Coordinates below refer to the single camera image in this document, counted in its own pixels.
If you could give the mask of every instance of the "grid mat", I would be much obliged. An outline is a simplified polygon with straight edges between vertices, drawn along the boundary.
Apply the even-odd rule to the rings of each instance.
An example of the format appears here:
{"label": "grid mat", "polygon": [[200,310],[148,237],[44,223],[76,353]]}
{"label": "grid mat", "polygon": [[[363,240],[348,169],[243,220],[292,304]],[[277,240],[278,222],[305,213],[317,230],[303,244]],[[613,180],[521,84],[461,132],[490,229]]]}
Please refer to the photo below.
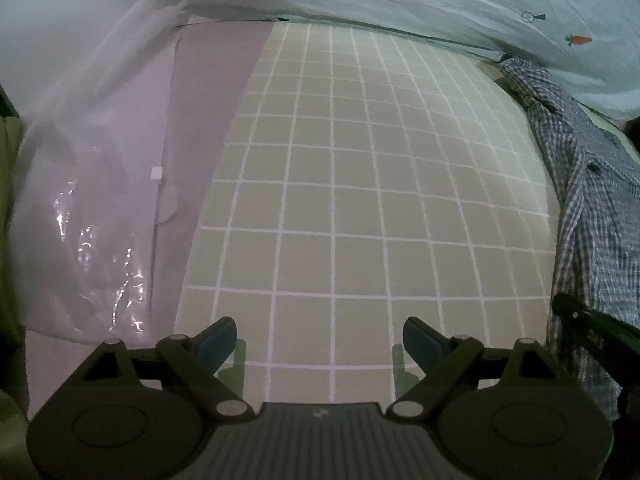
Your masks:
{"label": "grid mat", "polygon": [[488,346],[544,341],[558,201],[497,77],[388,34],[276,24],[202,210],[176,332],[232,316],[256,408],[384,408],[408,316]]}

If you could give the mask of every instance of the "white bedsheet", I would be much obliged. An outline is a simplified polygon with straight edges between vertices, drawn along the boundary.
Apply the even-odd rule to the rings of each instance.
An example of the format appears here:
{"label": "white bedsheet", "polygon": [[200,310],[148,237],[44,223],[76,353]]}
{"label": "white bedsheet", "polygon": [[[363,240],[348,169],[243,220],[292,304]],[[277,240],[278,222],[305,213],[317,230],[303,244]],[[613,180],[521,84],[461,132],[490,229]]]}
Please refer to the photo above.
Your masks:
{"label": "white bedsheet", "polygon": [[[587,106],[617,120],[640,115],[640,0],[189,1],[213,18],[352,20],[493,50],[491,57],[512,52],[544,64]],[[580,37],[592,41],[578,44]]]}

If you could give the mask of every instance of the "blue checkered cloth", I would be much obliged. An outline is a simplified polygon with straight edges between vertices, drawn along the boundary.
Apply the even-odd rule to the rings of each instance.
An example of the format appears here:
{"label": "blue checkered cloth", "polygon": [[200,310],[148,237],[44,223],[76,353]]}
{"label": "blue checkered cloth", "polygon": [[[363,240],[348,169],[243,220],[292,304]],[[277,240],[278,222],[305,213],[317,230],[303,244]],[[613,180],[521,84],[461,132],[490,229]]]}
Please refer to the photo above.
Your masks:
{"label": "blue checkered cloth", "polygon": [[[499,67],[527,113],[558,195],[552,294],[572,294],[640,327],[640,166],[547,70],[516,57]],[[609,420],[618,418],[619,386],[584,349],[569,346],[551,312],[546,344]]]}

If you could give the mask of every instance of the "green cloth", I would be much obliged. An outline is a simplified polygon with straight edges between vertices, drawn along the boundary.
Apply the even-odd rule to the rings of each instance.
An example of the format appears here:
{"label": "green cloth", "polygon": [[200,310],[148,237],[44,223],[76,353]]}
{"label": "green cloth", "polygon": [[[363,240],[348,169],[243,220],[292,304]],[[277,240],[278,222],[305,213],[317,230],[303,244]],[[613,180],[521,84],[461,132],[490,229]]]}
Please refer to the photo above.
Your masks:
{"label": "green cloth", "polygon": [[38,480],[27,451],[28,422],[13,398],[0,390],[0,478]]}
{"label": "green cloth", "polygon": [[0,118],[0,348],[14,350],[24,341],[11,287],[6,231],[11,216],[11,174],[22,140],[22,124],[15,117]]}
{"label": "green cloth", "polygon": [[17,117],[14,105],[11,104],[9,98],[4,93],[4,89],[0,86],[0,117]]}

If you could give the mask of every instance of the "white plastic bag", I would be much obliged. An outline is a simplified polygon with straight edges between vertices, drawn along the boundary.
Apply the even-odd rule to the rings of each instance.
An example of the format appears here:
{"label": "white plastic bag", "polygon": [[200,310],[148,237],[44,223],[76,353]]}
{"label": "white plastic bag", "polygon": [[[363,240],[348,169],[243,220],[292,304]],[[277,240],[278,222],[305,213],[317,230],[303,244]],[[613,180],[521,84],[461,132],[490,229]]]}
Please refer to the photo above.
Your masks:
{"label": "white plastic bag", "polygon": [[9,230],[25,327],[148,344],[153,233],[183,4],[138,0],[28,114]]}

